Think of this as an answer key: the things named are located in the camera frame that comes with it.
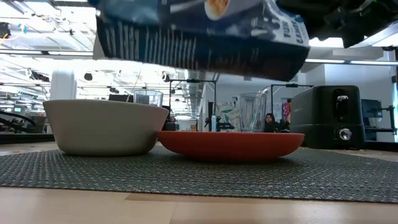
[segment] woven placemat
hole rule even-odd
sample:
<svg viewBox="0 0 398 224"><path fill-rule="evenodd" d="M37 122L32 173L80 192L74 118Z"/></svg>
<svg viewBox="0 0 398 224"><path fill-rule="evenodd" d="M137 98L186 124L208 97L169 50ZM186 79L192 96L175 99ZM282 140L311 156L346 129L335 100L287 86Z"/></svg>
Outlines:
<svg viewBox="0 0 398 224"><path fill-rule="evenodd" d="M315 149L255 164L192 161L162 147L136 157L46 151L0 156L0 186L398 203L398 163Z"/></svg>

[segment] monitor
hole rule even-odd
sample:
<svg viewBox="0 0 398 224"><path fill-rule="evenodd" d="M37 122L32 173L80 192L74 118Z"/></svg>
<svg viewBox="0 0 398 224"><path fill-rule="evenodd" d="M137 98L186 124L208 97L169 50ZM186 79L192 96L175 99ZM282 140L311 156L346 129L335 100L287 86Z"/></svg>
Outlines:
<svg viewBox="0 0 398 224"><path fill-rule="evenodd" d="M364 100L361 99L362 117L363 118L382 118L382 107L380 100Z"/></svg>
<svg viewBox="0 0 398 224"><path fill-rule="evenodd" d="M110 94L109 95L109 101L120 101L120 102L130 102L133 103L133 97L130 95L114 95L114 94Z"/></svg>

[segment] person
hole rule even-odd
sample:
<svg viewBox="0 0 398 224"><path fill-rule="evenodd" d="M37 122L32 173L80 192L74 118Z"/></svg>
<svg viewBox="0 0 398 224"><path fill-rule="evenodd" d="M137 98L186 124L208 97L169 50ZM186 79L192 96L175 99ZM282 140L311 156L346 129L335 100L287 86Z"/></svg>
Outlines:
<svg viewBox="0 0 398 224"><path fill-rule="evenodd" d="M266 133L274 133L279 130L279 125L275 122L275 117L272 113L266 114L266 127L264 132Z"/></svg>

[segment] orange plate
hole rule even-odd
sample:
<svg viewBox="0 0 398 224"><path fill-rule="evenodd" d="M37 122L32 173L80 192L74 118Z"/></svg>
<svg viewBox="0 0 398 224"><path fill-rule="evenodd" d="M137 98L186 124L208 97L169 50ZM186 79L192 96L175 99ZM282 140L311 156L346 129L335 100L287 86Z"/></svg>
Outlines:
<svg viewBox="0 0 398 224"><path fill-rule="evenodd" d="M196 159L262 161L298 149L304 134L160 131L159 141L172 152Z"/></svg>

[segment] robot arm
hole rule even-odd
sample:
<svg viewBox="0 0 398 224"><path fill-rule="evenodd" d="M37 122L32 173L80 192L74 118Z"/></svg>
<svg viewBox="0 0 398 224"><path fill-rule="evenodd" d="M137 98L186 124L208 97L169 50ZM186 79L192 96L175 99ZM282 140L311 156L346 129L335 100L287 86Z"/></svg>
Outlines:
<svg viewBox="0 0 398 224"><path fill-rule="evenodd" d="M311 39L340 37L344 48L398 21L398 0L277 0L277 4L303 17Z"/></svg>

